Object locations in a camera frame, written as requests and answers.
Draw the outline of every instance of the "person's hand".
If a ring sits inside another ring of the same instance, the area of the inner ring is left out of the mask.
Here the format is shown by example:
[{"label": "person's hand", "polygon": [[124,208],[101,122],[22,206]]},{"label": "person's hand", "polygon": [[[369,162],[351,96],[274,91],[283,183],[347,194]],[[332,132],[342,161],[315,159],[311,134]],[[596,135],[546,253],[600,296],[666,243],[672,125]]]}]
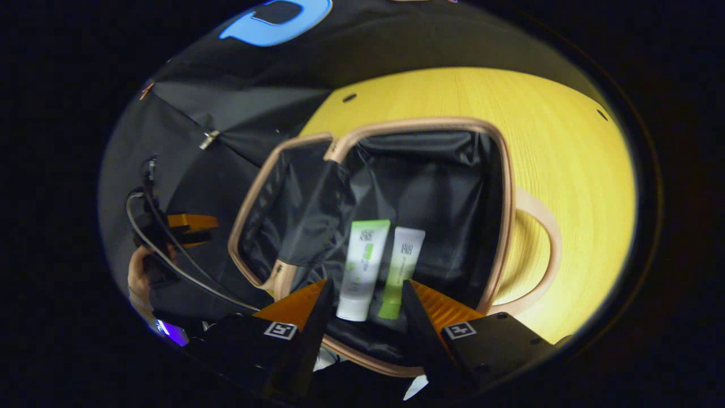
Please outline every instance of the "person's hand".
[{"label": "person's hand", "polygon": [[[171,261],[176,264],[176,250],[172,245],[167,245],[166,248]],[[128,288],[147,303],[149,302],[151,283],[144,271],[144,257],[151,255],[153,252],[152,249],[142,245],[136,249],[128,263]]]}]

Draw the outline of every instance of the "white tube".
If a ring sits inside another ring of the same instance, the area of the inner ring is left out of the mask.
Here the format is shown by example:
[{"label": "white tube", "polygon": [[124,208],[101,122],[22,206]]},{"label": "white tube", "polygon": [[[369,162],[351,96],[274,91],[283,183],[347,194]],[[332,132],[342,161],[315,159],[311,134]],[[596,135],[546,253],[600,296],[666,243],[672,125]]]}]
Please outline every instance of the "white tube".
[{"label": "white tube", "polygon": [[426,232],[422,229],[405,227],[395,228],[393,255],[390,259],[390,270],[385,281],[383,304],[378,316],[383,319],[397,319],[400,313],[403,282],[410,279],[415,271],[415,264],[421,254],[423,238]]},{"label": "white tube", "polygon": [[336,312],[340,319],[364,322],[368,318],[389,229],[387,219],[352,222]]}]

